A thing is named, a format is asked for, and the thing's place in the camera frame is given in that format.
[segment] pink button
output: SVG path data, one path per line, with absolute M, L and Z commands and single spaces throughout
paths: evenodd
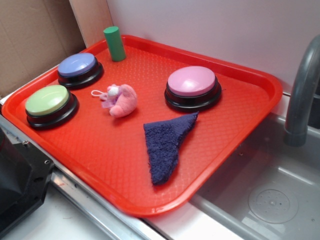
M 213 71 L 203 66 L 187 66 L 173 72 L 168 78 L 171 92 L 182 97 L 195 97 L 211 90 L 216 81 Z

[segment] cardboard box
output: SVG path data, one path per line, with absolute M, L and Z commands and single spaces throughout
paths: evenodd
M 0 99 L 85 47 L 68 0 L 0 1 Z

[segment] red tray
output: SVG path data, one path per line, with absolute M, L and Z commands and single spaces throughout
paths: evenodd
M 35 91 L 58 84 L 57 67 L 15 92 L 2 114 L 74 174 L 120 210 L 137 217 L 158 215 L 187 202 L 234 149 L 266 117 L 282 96 L 279 81 L 267 73 L 149 40 L 122 37 L 126 59 L 111 60 L 105 41 L 83 52 L 104 67 L 91 86 L 72 90 L 79 100 L 77 114 L 50 130 L 34 130 L 26 120 L 25 103 Z M 213 70 L 222 98 L 199 113 L 195 128 L 179 151 L 179 163 L 162 186 L 151 182 L 144 123 L 170 120 L 185 113 L 166 106 L 169 75 L 197 65 Z M 101 108 L 92 90 L 128 84 L 138 95 L 137 109 L 115 119 Z

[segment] white wall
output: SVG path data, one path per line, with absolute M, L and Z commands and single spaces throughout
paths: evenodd
M 320 34 L 320 0 L 107 0 L 134 35 L 270 73 L 290 92 Z

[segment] purple button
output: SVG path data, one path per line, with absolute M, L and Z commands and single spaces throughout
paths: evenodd
M 96 63 L 91 53 L 77 53 L 67 57 L 58 66 L 58 72 L 63 77 L 74 77 L 90 70 Z
M 171 92 L 182 97 L 195 97 L 207 93 L 215 85 L 213 71 L 203 66 L 187 66 L 173 72 L 168 78 Z

